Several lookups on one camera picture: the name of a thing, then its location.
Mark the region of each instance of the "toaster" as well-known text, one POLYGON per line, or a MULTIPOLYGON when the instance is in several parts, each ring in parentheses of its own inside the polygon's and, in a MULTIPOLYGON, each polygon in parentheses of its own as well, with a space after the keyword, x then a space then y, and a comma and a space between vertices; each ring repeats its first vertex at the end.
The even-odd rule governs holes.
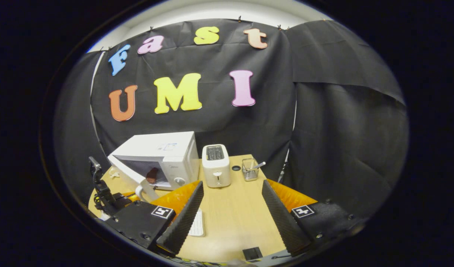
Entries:
POLYGON ((230 160, 223 144, 211 144, 203 147, 202 167, 208 187, 230 185, 230 160))

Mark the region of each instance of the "wooden table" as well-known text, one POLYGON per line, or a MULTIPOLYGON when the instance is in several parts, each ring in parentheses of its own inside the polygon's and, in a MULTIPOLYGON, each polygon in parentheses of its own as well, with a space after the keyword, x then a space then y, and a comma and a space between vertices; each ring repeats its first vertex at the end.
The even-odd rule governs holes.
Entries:
MULTIPOLYGON (((188 235, 178 257, 190 260, 227 262, 234 258, 245 260, 242 250, 259 247, 263 256, 285 250, 280 233, 268 211, 261 188, 264 173, 259 171, 256 181, 245 181, 242 171, 233 171, 232 166, 242 166, 242 159, 252 155, 230 157, 230 177, 227 187, 210 188, 205 183, 202 165, 199 179, 203 182, 204 196, 200 208, 203 212, 204 237, 188 235)), ((109 171, 102 178, 112 193, 134 191, 121 181, 110 178, 109 171)), ((159 196, 169 191, 156 190, 159 196)), ((95 209, 93 191, 89 210, 101 216, 95 209)))

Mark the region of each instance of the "wire basket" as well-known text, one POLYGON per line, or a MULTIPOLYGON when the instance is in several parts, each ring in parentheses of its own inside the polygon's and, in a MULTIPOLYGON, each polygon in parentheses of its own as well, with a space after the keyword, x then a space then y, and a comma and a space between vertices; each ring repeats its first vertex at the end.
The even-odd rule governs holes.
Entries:
POLYGON ((256 159, 243 159, 242 160, 242 172, 244 173, 245 181, 253 181, 258 178, 259 168, 251 169, 258 165, 256 159))

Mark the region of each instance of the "white microwave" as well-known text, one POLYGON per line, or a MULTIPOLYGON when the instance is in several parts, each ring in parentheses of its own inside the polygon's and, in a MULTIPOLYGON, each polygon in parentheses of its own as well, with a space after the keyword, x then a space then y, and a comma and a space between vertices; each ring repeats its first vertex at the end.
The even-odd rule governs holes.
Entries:
POLYGON ((134 135, 108 160, 144 201, 141 190, 152 201, 158 198, 154 187, 174 190, 196 181, 200 167, 194 132, 134 135))

